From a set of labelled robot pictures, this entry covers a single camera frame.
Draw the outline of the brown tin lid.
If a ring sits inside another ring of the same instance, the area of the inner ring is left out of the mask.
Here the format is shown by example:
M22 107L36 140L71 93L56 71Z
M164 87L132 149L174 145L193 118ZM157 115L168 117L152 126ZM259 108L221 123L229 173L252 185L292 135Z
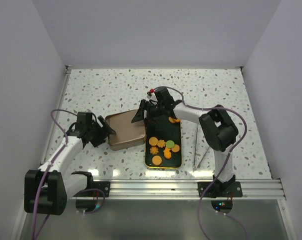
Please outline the brown tin lid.
M146 141L146 130L143 121L132 123L137 110L129 110L117 114L108 115L105 120L116 132L108 137L110 149L123 150L139 146Z

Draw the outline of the metal tongs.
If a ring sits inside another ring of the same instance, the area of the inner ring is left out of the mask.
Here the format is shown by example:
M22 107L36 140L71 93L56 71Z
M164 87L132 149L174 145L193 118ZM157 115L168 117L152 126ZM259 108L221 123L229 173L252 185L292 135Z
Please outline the metal tongs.
M196 171L200 168L202 161L204 160L209 151L210 147L205 140L202 128L200 125L198 125L196 131L196 141L193 158L193 171Z

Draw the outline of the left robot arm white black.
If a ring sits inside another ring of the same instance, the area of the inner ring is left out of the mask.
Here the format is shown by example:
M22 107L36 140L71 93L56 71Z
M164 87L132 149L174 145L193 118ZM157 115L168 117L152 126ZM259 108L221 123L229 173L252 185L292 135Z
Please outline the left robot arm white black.
M87 144L96 148L115 133L102 116L78 112L76 122L63 132L62 142L53 156L38 169L25 174L25 212L59 216L64 212L67 200L78 193L87 197L98 192L99 196L104 196L103 190L95 187L90 172L67 174L67 169Z

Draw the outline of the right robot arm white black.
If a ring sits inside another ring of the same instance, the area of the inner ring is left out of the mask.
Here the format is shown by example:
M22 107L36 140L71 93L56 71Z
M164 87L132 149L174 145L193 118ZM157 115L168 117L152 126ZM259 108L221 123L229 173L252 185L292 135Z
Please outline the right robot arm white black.
M206 143L214 151L215 174L213 190L218 196L225 196L231 191L230 181L235 180L230 163L232 151L239 130L230 117L230 113L241 117L236 111L217 105L214 107L198 107L185 103L184 97L174 100L168 87L157 87L147 93L147 99L140 101L139 108L131 120L151 121L159 116L167 116L198 124L204 134Z

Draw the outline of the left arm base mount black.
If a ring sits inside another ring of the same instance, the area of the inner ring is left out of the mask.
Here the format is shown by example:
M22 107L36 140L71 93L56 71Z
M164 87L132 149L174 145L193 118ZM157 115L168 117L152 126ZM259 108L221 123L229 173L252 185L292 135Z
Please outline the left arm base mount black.
M109 197L110 182L94 181L93 185L75 195L75 206L83 215L93 214L102 209Z

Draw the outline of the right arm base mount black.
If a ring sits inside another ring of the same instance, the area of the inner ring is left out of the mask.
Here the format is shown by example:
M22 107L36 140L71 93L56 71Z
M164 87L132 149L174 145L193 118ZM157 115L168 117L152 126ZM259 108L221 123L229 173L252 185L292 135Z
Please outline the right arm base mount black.
M233 198L243 197L242 186L239 181L221 183L216 180L205 192L203 198L210 199L212 209L228 214L233 208Z

